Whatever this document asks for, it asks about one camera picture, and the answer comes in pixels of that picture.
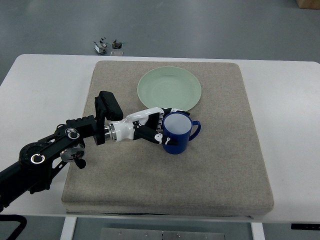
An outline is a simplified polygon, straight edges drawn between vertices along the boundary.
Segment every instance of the cable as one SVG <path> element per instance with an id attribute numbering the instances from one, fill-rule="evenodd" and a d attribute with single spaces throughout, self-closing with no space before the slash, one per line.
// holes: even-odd
<path id="1" fill-rule="evenodd" d="M 13 233 L 6 239 L 6 240 L 15 240 L 19 235 L 22 233 L 22 231 L 27 226 L 27 219 L 24 216 L 21 215 L 0 215 L 0 221 L 14 221 L 19 222 L 19 226 L 13 231 Z"/>

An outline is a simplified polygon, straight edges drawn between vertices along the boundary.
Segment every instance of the robotic hand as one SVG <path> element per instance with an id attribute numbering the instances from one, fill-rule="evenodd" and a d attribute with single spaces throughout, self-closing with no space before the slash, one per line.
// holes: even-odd
<path id="1" fill-rule="evenodd" d="M 154 107 L 123 119 L 115 96 L 107 91 L 99 93 L 94 105 L 95 117 L 90 115 L 58 125 L 54 134 L 24 146 L 18 162 L 0 172 L 0 212 L 26 191 L 33 194 L 49 190 L 53 178 L 67 163 L 75 162 L 83 169 L 85 138 L 93 137 L 96 145 L 108 140 L 140 138 L 155 144 L 176 145 L 177 142 L 158 132 L 163 129 L 163 119 L 172 112 L 189 115 L 174 108 Z M 62 161 L 53 168 L 53 161 L 59 157 Z"/>
<path id="2" fill-rule="evenodd" d="M 155 144 L 176 145 L 177 142 L 158 132 L 163 129 L 163 120 L 173 112 L 188 112 L 175 108 L 154 107 L 126 116 L 120 121 L 112 121 L 105 126 L 105 139 L 117 142 L 123 139 L 137 140 L 143 138 Z"/>

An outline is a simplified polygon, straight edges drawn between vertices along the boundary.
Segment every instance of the green plate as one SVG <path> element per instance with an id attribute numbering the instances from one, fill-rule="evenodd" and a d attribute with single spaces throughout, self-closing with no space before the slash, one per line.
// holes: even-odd
<path id="1" fill-rule="evenodd" d="M 189 71 L 162 66 L 147 72 L 139 81 L 137 93 L 147 108 L 192 109 L 200 100 L 201 85 Z"/>

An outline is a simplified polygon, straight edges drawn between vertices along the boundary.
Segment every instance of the white table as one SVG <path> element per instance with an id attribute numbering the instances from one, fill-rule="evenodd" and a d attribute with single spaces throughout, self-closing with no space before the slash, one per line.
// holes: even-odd
<path id="1" fill-rule="evenodd" d="M 19 56 L 0 86 L 0 171 L 20 149 L 83 114 L 98 61 L 230 62 L 239 65 L 274 197 L 274 209 L 252 222 L 320 222 L 320 64 L 299 61 Z M 26 192 L 2 213 L 66 216 L 66 166 L 51 189 Z M 246 221 L 248 218 L 215 220 Z"/>

